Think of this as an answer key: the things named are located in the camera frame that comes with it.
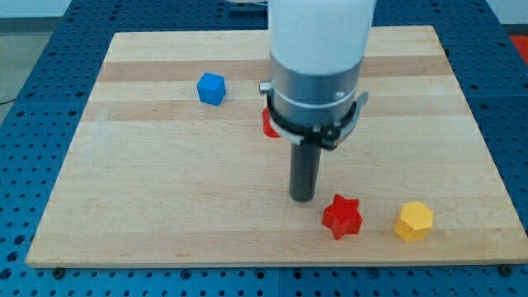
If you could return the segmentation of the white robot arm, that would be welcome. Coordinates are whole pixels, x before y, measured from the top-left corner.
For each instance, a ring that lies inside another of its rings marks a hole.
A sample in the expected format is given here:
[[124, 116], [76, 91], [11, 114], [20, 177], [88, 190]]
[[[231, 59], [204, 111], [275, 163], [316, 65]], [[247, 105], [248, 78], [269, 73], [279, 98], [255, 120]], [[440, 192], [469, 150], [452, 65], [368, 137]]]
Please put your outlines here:
[[358, 80], [375, 0], [271, 0], [270, 66], [261, 82], [272, 129], [294, 149], [334, 150], [368, 93]]

